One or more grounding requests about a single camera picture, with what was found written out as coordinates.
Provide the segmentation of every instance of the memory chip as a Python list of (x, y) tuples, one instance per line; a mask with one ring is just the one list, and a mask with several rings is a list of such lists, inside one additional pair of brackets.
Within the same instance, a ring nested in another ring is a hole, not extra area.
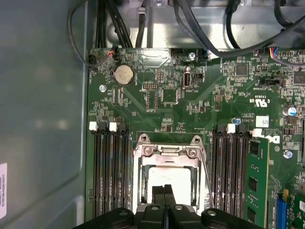
[(250, 153), (258, 155), (258, 147), (259, 143), (258, 142), (250, 142)]
[(250, 221), (251, 223), (255, 223), (255, 216), (256, 216), (255, 211), (253, 211), (252, 209), (248, 208), (247, 216), (248, 216), (248, 221)]
[(254, 192), (257, 191), (257, 181), (251, 177), (249, 177), (249, 188)]

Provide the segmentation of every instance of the black cable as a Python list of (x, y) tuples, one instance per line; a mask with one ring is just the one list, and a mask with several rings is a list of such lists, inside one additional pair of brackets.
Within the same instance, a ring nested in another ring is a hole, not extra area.
[(121, 17), (120, 12), (118, 11), (118, 8), (116, 7), (113, 0), (106, 0), (106, 4), (107, 4), (109, 11), (112, 11), (113, 14), (115, 15), (116, 21), (122, 30), (122, 34), (125, 39), (127, 47), (132, 48), (132, 42), (130, 40), (130, 37), (129, 37), (128, 31), (126, 29), (125, 23), (123, 21), (123, 18)]
[(259, 43), (254, 46), (245, 48), (245, 49), (239, 49), (239, 50), (233, 50), (230, 52), (220, 52), (218, 51), (215, 46), (210, 42), (208, 37), (205, 35), (205, 33), (202, 31), (198, 21), (196, 20), (188, 2), (186, 0), (178, 0), (180, 7), (185, 15), (185, 18), (187, 22), (189, 23), (191, 29), (193, 30), (194, 34), (199, 38), (199, 40), (204, 43), (207, 48), (214, 53), (216, 56), (223, 57), (223, 58), (232, 58), (237, 56), (245, 55), (249, 52), (256, 51), (258, 49), (261, 49), (263, 47), (269, 46), (275, 41), (279, 40), (280, 38), (287, 35), (289, 32), (300, 26), (300, 24), (305, 22), (305, 16), (301, 17), (299, 20), (297, 20), (292, 26), (284, 30), (283, 32), (280, 32), (279, 34)]
[(233, 15), (232, 12), (227, 14), (227, 19), (226, 19), (226, 23), (225, 23), (225, 30), (227, 31), (227, 36), (228, 36), (229, 41), (230, 41), (231, 45), (233, 46), (233, 48), (240, 49), (240, 47), (237, 44), (237, 42), (236, 42), (236, 40), (233, 36), (233, 33), (232, 33), (232, 28), (231, 28), (232, 15)]
[(120, 44), (121, 44), (122, 48), (127, 48), (127, 44), (125, 42), (125, 39), (123, 37), (121, 28), (119, 27), (119, 24), (118, 24), (118, 22), (117, 22), (117, 20), (115, 18), (114, 13), (111, 10), (109, 10), (109, 14), (110, 14), (112, 23), (114, 25), (114, 29), (116, 31), (116, 34), (118, 35), (118, 38), (119, 38), (119, 41), (120, 41)]
[(97, 0), (96, 3), (96, 25), (95, 25), (95, 38), (94, 47), (100, 48), (100, 26), (101, 26), (101, 0)]
[[(146, 8), (147, 1), (148, 0), (144, 0), (142, 2), (141, 7), (145, 7)], [(140, 14), (139, 15), (139, 31), (138, 31), (137, 39), (135, 41), (135, 47), (136, 48), (141, 48), (142, 47), (144, 30), (145, 30), (145, 14)]]
[(107, 26), (107, 11), (106, 11), (106, 4), (104, 0), (101, 1), (101, 17), (100, 17), (100, 47), (106, 48), (106, 26)]
[(204, 44), (202, 44), (202, 42), (198, 39), (198, 37), (196, 37), (193, 32), (191, 32), (188, 27), (183, 23), (180, 15), (179, 15), (179, 5), (177, 0), (173, 1), (173, 9), (175, 12), (175, 17), (176, 17), (176, 21), (180, 27), (180, 29), (190, 38), (192, 38), (197, 44), (201, 45), (204, 47), (204, 49), (207, 49), (206, 46)]
[(75, 44), (75, 40), (73, 37), (73, 32), (72, 32), (72, 16), (75, 13), (75, 11), (85, 2), (87, 2), (88, 0), (82, 0), (80, 3), (78, 3), (74, 8), (72, 8), (69, 12), (68, 15), (68, 33), (69, 33), (69, 40), (70, 43), (72, 45), (73, 51), (75, 52), (76, 56), (78, 57), (78, 59), (85, 65), (87, 65), (88, 67), (91, 68), (97, 68), (99, 66), (101, 66), (108, 58), (108, 56), (104, 56), (101, 60), (99, 60), (99, 62), (97, 64), (91, 64), (89, 62), (87, 62), (86, 60), (83, 59), (83, 57), (81, 56), (80, 52), (78, 51), (76, 44)]
[[(284, 28), (288, 28), (289, 26), (292, 26), (293, 23), (290, 22), (284, 15), (283, 12), (281, 11), (281, 0), (275, 0), (274, 4), (274, 16), (277, 20), (277, 22), (283, 26)], [(294, 29), (295, 32), (298, 33), (304, 33), (305, 29), (303, 28), (296, 28)]]

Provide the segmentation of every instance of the mounting hole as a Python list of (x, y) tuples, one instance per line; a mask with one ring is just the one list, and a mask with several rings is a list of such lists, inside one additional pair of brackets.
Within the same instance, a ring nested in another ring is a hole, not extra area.
[(128, 215), (128, 213), (126, 212), (126, 211), (122, 211), (121, 213), (120, 213), (120, 216), (127, 216)]

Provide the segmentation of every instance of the wire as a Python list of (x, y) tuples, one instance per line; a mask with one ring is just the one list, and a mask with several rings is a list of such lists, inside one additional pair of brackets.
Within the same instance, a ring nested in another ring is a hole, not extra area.
[(269, 46), (278, 39), (282, 38), (283, 36), (287, 35), (289, 32), (297, 28), (300, 24), (305, 22), (305, 16), (301, 17), (299, 20), (297, 20), (292, 26), (284, 30), (283, 32), (280, 32), (279, 34), (259, 43), (254, 46), (245, 48), (245, 49), (238, 49), (233, 50), (230, 52), (220, 52), (218, 51), (215, 46), (210, 42), (208, 37), (205, 35), (205, 33), (202, 31), (198, 21), (196, 20), (188, 2), (186, 0), (178, 0), (180, 7), (185, 15), (185, 18), (187, 22), (189, 23), (191, 29), (193, 30), (194, 34), (201, 40), (202, 43), (204, 43), (207, 48), (214, 53), (216, 56), (223, 57), (223, 58), (232, 58), (237, 56), (245, 55), (249, 52), (256, 51), (258, 49), (261, 49), (263, 47)]
[(176, 17), (176, 21), (180, 27), (180, 29), (190, 38), (192, 38), (197, 44), (203, 46), (205, 49), (206, 46), (198, 39), (198, 37), (196, 37), (189, 29), (188, 27), (183, 23), (183, 21), (181, 20), (181, 17), (179, 15), (179, 5), (177, 0), (173, 1), (173, 9), (175, 11), (175, 17)]
[(289, 62), (284, 62), (282, 60), (277, 59), (276, 54), (280, 49), (279, 47), (277, 47), (277, 48), (271, 47), (269, 49), (270, 49), (271, 59), (273, 59), (274, 62), (283, 64), (283, 65), (289, 66), (289, 67), (305, 67), (305, 63), (289, 63)]
[[(275, 0), (275, 4), (274, 4), (274, 16), (277, 20), (277, 22), (283, 26), (284, 28), (288, 28), (289, 26), (292, 26), (293, 23), (290, 22), (284, 15), (283, 12), (281, 10), (281, 0)], [(303, 28), (296, 28), (294, 29), (295, 32), (298, 33), (304, 33), (305, 29)]]
[(76, 44), (75, 44), (75, 40), (73, 37), (73, 32), (72, 32), (72, 17), (73, 14), (75, 13), (75, 11), (85, 2), (87, 2), (88, 0), (82, 0), (80, 3), (78, 3), (76, 6), (74, 6), (74, 8), (72, 8), (69, 12), (68, 15), (68, 33), (69, 33), (69, 40), (71, 43), (71, 46), (73, 48), (73, 51), (75, 52), (77, 58), (86, 66), (91, 67), (91, 68), (97, 68), (99, 66), (101, 66), (108, 58), (108, 56), (104, 56), (101, 60), (98, 61), (97, 64), (92, 64), (87, 62), (86, 60), (83, 59), (83, 57), (81, 56), (80, 52), (78, 51)]
[[(147, 1), (148, 0), (144, 0), (141, 7), (146, 8)], [(140, 14), (139, 15), (139, 31), (138, 31), (137, 39), (135, 41), (135, 47), (136, 48), (141, 48), (142, 47), (144, 30), (145, 30), (145, 14)]]
[(232, 33), (232, 28), (231, 28), (232, 15), (233, 15), (232, 12), (227, 14), (225, 30), (227, 31), (227, 35), (228, 35), (229, 41), (230, 41), (231, 45), (233, 46), (233, 48), (240, 49), (240, 47), (237, 44), (237, 42), (236, 42), (236, 40), (235, 40), (235, 38), (233, 36), (233, 33)]
[(107, 11), (106, 4), (104, 0), (101, 1), (101, 16), (100, 16), (100, 47), (106, 48), (106, 23), (107, 23)]
[(114, 29), (116, 31), (116, 34), (117, 34), (118, 38), (119, 38), (119, 41), (120, 41), (120, 44), (121, 44), (122, 48), (127, 48), (127, 44), (126, 44), (125, 39), (123, 37), (123, 33), (122, 33), (121, 28), (120, 28), (120, 26), (119, 26), (119, 24), (118, 24), (118, 22), (115, 18), (114, 13), (111, 10), (109, 10), (109, 14), (110, 14), (112, 23), (114, 25)]
[(118, 8), (116, 7), (115, 3), (112, 0), (106, 0), (106, 3), (108, 4), (109, 11), (113, 12), (113, 14), (116, 18), (116, 21), (122, 30), (122, 34), (125, 39), (127, 48), (132, 48), (132, 42), (130, 40), (130, 37), (129, 37), (128, 31), (126, 29), (125, 23), (123, 21), (123, 18), (121, 16), (120, 12), (118, 11)]

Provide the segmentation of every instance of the white label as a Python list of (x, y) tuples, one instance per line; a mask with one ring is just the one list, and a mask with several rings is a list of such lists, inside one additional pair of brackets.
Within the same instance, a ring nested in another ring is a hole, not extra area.
[(8, 164), (0, 164), (0, 219), (6, 216), (6, 184)]
[(268, 128), (269, 127), (269, 116), (257, 116), (256, 127)]
[(300, 209), (305, 212), (305, 203), (303, 201), (300, 201)]

